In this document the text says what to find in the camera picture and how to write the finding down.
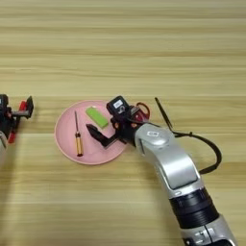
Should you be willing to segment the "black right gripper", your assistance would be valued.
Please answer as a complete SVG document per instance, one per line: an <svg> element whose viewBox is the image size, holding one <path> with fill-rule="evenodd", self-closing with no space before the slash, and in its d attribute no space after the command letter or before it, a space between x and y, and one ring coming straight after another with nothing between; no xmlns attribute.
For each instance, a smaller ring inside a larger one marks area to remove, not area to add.
<svg viewBox="0 0 246 246"><path fill-rule="evenodd" d="M87 124L90 135L105 148L116 140L135 145L135 132L148 122L148 112L144 112L141 108L126 108L120 111L109 110L109 113L112 115L111 124L115 133L111 137L106 137L94 125Z"/></svg>

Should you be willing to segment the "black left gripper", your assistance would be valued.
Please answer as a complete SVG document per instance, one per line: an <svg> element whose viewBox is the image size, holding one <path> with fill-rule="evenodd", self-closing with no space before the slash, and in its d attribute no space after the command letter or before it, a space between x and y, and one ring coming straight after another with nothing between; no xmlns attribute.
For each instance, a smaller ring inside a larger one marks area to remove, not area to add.
<svg viewBox="0 0 246 246"><path fill-rule="evenodd" d="M7 109L6 113L0 112L0 132L4 135L15 133L20 123L20 119L25 117L29 119L34 109L33 97L29 96L26 101L26 109L22 111L11 111Z"/></svg>

